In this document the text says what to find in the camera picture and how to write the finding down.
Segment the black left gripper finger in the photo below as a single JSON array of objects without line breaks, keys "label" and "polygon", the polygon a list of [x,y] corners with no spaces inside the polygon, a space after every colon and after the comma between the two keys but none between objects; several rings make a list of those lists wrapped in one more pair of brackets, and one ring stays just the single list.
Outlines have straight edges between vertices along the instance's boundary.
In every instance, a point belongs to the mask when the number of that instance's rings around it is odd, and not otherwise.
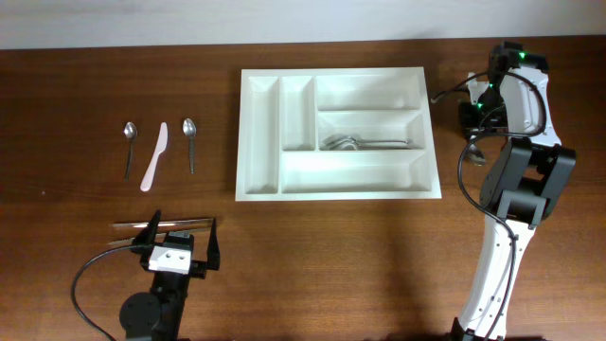
[{"label": "black left gripper finger", "polygon": [[133,239],[131,251],[133,253],[144,253],[146,248],[153,246],[157,234],[158,225],[161,220],[161,210],[154,212],[151,220]]},{"label": "black left gripper finger", "polygon": [[219,271],[221,266],[221,252],[217,235],[217,220],[213,219],[210,228],[209,240],[206,250],[207,265],[206,268],[212,271]]}]

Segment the large metal spoon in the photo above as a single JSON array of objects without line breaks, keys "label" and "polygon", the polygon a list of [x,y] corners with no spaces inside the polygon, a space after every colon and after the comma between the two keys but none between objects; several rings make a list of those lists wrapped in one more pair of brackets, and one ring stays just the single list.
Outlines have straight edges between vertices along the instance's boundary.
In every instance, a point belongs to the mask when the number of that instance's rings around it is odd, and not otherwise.
[{"label": "large metal spoon", "polygon": [[465,152],[465,158],[475,166],[482,167],[486,165],[486,156],[475,144],[469,146]]}]

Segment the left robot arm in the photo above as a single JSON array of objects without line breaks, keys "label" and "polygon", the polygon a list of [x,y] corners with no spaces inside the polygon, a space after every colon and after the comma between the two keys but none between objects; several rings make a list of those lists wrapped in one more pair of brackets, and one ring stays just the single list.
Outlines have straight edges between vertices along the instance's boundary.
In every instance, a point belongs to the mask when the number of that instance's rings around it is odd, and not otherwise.
[{"label": "left robot arm", "polygon": [[176,340],[190,281],[220,269],[215,218],[209,220],[205,260],[192,258],[195,238],[188,230],[170,231],[157,242],[160,222],[161,212],[156,211],[131,242],[142,269],[153,273],[153,279],[149,291],[128,297],[120,309],[119,322],[128,340]]}]

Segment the metal tongs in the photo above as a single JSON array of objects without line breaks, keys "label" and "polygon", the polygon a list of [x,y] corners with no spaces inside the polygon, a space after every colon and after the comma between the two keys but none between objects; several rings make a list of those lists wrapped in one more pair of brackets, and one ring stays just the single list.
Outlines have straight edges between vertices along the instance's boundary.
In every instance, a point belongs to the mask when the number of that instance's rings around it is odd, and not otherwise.
[{"label": "metal tongs", "polygon": [[[177,220],[177,221],[161,221],[158,223],[158,228],[162,227],[173,227],[176,228],[177,232],[188,231],[188,232],[199,232],[204,231],[207,225],[211,225],[213,222],[212,218],[201,218],[192,220]],[[112,227],[115,229],[144,229],[148,224],[143,223],[115,223]]]}]

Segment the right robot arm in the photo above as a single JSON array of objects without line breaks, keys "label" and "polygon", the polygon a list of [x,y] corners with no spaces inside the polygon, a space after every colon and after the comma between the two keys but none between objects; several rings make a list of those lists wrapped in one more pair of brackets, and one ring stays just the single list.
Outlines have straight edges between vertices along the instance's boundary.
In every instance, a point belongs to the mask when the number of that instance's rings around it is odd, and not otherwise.
[{"label": "right robot arm", "polygon": [[489,66],[455,86],[469,101],[458,108],[467,140],[459,158],[480,163],[477,144],[503,137],[506,143],[472,205],[485,216],[485,232],[472,290],[449,340],[503,340],[520,263],[536,228],[552,213],[576,166],[552,124],[545,56],[503,42]]}]

